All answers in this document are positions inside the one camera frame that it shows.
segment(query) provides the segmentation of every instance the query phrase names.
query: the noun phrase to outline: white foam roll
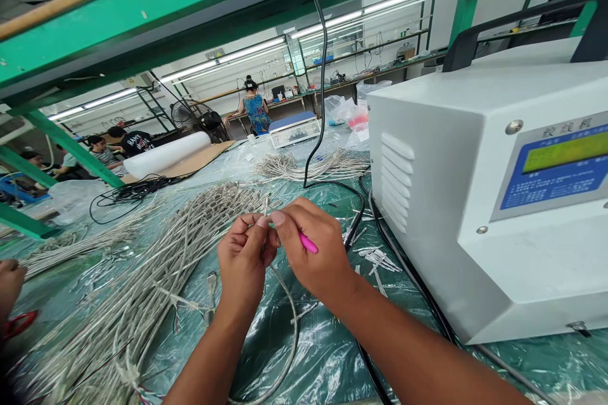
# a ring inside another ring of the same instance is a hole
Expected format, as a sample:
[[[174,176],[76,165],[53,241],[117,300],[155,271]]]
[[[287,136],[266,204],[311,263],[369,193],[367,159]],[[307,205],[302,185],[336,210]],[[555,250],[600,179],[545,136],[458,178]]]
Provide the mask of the white foam roll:
[[[127,158],[124,165],[132,176],[144,178],[148,174],[158,174],[167,168],[171,168],[193,153],[210,145],[211,139],[207,133],[196,132],[182,139],[169,142],[164,146]]]

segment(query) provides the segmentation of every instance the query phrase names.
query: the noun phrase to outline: blue floral dress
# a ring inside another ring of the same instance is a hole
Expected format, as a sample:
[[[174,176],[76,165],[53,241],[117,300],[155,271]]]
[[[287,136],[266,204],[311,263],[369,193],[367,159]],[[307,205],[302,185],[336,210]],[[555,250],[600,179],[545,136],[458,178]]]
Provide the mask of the blue floral dress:
[[[270,127],[272,120],[270,120],[270,117],[268,117],[268,114],[264,111],[262,96],[257,94],[253,98],[244,98],[243,106],[249,116],[255,133],[257,135],[268,133],[268,128]]]

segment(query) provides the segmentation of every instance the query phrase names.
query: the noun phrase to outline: fingernail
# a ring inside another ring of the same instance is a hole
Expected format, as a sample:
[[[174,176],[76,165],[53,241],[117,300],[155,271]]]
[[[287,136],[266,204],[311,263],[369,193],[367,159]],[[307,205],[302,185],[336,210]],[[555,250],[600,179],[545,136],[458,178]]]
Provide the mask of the fingernail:
[[[281,211],[274,211],[270,214],[270,219],[275,226],[281,226],[285,221],[285,214]]]

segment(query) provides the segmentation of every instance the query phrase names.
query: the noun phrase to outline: ventilation slot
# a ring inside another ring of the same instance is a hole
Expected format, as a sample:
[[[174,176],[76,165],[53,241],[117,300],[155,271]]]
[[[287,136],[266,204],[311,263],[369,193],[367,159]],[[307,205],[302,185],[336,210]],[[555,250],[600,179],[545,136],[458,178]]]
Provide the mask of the ventilation slot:
[[[397,229],[405,234],[412,175],[414,151],[394,136],[382,133],[382,204]]]

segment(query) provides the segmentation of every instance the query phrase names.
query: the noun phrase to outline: pink pen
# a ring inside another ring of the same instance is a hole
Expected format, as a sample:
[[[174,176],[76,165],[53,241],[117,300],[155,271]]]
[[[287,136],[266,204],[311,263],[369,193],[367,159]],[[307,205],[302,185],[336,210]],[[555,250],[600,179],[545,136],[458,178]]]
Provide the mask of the pink pen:
[[[304,246],[304,248],[306,250],[309,250],[310,252],[313,253],[318,253],[319,249],[317,248],[317,246],[315,245],[314,242],[312,242],[312,240],[310,240],[308,237],[306,237],[302,231],[300,231],[300,241],[302,242],[302,245]]]

